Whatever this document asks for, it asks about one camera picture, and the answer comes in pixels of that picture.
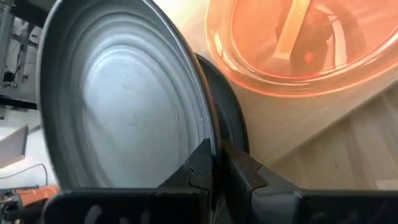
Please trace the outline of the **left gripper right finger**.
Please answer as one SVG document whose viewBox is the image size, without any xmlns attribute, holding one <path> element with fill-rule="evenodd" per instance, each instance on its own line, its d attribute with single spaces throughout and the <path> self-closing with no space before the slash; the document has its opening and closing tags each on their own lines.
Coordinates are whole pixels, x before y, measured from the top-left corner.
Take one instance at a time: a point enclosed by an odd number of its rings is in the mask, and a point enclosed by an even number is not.
<svg viewBox="0 0 398 224">
<path fill-rule="evenodd" d="M 222 186 L 233 224 L 294 224 L 299 188 L 223 143 Z"/>
</svg>

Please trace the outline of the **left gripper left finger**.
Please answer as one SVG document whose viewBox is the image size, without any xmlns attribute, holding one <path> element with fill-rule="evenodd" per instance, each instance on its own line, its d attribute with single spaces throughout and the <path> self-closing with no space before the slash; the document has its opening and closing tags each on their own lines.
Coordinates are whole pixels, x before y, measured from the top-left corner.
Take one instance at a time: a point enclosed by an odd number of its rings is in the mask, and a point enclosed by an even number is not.
<svg viewBox="0 0 398 224">
<path fill-rule="evenodd" d="M 161 187 L 194 187 L 211 192 L 213 189 L 211 141 L 204 139 L 177 171 L 159 185 L 159 188 Z"/>
</svg>

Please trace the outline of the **black round plate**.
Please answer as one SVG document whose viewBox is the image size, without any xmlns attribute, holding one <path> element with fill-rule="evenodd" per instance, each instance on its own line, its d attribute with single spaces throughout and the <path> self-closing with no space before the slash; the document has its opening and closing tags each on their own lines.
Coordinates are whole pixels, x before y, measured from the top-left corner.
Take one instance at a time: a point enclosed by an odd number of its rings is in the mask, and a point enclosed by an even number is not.
<svg viewBox="0 0 398 224">
<path fill-rule="evenodd" d="M 202 141 L 216 154 L 206 78 L 152 0 L 57 0 L 38 60 L 42 126 L 61 187 L 157 187 Z"/>
<path fill-rule="evenodd" d="M 209 60 L 200 54 L 196 56 L 210 87 L 222 139 L 230 141 L 238 149 L 249 154 L 249 139 L 244 115 L 231 85 Z"/>
</svg>

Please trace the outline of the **orange translucent plate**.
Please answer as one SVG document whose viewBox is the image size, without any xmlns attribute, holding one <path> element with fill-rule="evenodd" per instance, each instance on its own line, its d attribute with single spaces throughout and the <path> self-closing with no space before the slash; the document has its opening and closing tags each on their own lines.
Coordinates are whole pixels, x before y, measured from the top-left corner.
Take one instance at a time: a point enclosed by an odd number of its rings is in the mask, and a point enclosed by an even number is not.
<svg viewBox="0 0 398 224">
<path fill-rule="evenodd" d="M 398 66 L 398 0 L 209 0 L 205 28 L 226 77 L 263 95 L 325 95 Z"/>
</svg>

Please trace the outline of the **orange wheeled cart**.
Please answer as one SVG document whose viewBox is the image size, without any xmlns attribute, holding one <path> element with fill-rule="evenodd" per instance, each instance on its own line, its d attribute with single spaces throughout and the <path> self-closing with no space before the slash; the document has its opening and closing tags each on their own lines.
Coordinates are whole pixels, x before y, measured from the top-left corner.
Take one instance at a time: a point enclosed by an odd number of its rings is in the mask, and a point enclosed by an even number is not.
<svg viewBox="0 0 398 224">
<path fill-rule="evenodd" d="M 33 189 L 17 189 L 14 192 L 18 194 L 23 207 L 34 203 L 53 198 L 60 191 L 60 186 L 46 185 L 43 187 L 35 187 Z"/>
</svg>

